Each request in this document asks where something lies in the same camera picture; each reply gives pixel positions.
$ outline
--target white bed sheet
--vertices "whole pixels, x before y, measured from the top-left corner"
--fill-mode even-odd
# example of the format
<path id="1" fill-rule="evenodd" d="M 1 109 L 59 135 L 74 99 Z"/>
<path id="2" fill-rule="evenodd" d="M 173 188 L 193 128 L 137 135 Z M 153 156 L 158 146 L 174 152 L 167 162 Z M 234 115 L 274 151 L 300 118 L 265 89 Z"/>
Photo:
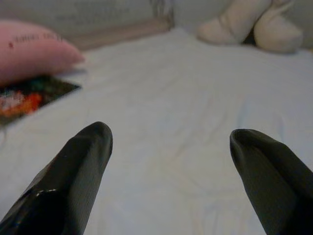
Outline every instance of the white bed sheet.
<path id="1" fill-rule="evenodd" d="M 313 169 L 313 57 L 214 47 L 182 29 L 104 47 L 63 78 L 83 89 L 7 130 L 0 217 L 65 142 L 93 123 L 114 136 L 86 235 L 264 235 L 229 153 L 253 128 Z"/>

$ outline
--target beige plush toy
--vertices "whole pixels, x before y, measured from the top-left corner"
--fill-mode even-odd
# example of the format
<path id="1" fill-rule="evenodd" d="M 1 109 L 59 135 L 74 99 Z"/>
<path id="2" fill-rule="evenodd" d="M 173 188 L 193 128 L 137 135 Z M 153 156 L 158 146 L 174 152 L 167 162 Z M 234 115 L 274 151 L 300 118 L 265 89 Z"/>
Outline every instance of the beige plush toy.
<path id="1" fill-rule="evenodd" d="M 293 0 L 234 0 L 223 14 L 198 28 L 198 38 L 218 45 L 241 44 L 254 27 L 259 48 L 295 52 L 302 44 L 303 32 L 281 15 L 292 3 Z"/>

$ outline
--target gray wall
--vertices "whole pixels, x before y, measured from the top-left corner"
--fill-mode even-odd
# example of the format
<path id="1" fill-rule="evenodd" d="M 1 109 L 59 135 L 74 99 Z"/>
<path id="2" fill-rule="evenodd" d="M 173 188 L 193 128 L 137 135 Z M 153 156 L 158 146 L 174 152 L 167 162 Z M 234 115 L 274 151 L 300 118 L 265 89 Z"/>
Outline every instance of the gray wall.
<path id="1" fill-rule="evenodd" d="M 233 0 L 176 0 L 178 25 L 194 31 L 197 25 L 220 14 Z M 304 29 L 304 46 L 313 47 L 313 0 L 295 0 L 287 14 L 296 25 Z"/>

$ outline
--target book cover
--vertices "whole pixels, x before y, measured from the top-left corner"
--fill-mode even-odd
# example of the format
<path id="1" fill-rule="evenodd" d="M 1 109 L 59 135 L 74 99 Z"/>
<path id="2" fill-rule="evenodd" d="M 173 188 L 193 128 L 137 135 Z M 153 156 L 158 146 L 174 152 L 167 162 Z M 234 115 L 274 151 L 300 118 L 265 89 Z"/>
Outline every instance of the book cover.
<path id="1" fill-rule="evenodd" d="M 55 77 L 40 76 L 0 89 L 0 125 L 6 126 L 81 88 Z"/>

